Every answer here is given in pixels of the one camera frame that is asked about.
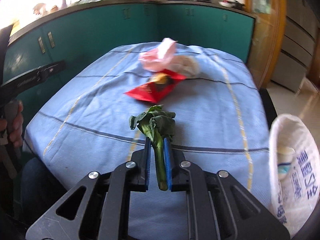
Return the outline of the left hand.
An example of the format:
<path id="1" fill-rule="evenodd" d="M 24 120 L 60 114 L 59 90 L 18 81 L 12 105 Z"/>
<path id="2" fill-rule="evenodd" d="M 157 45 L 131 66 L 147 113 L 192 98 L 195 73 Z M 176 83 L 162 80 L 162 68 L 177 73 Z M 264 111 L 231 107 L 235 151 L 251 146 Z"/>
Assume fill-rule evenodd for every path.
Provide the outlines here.
<path id="1" fill-rule="evenodd" d="M 4 118 L 1 118 L 1 132 L 7 129 L 8 142 L 14 148 L 22 146 L 23 104 L 19 100 L 12 101 L 4 107 Z"/>

